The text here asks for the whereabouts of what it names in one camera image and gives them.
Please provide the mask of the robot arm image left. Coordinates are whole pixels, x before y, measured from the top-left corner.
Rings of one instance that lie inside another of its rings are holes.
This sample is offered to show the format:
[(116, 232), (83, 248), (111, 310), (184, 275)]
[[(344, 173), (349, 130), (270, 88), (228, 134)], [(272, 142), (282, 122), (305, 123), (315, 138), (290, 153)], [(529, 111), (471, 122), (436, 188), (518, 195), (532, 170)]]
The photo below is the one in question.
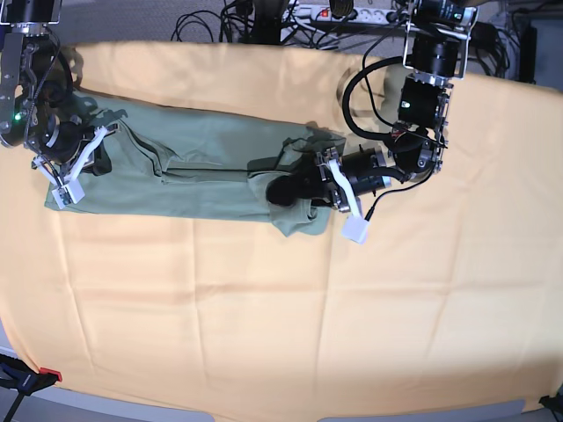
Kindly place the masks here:
[(31, 150), (56, 184), (72, 171), (102, 176), (112, 169), (94, 143), (97, 129), (67, 109), (74, 80), (52, 29), (61, 7), (59, 1), (1, 3), (1, 143)]

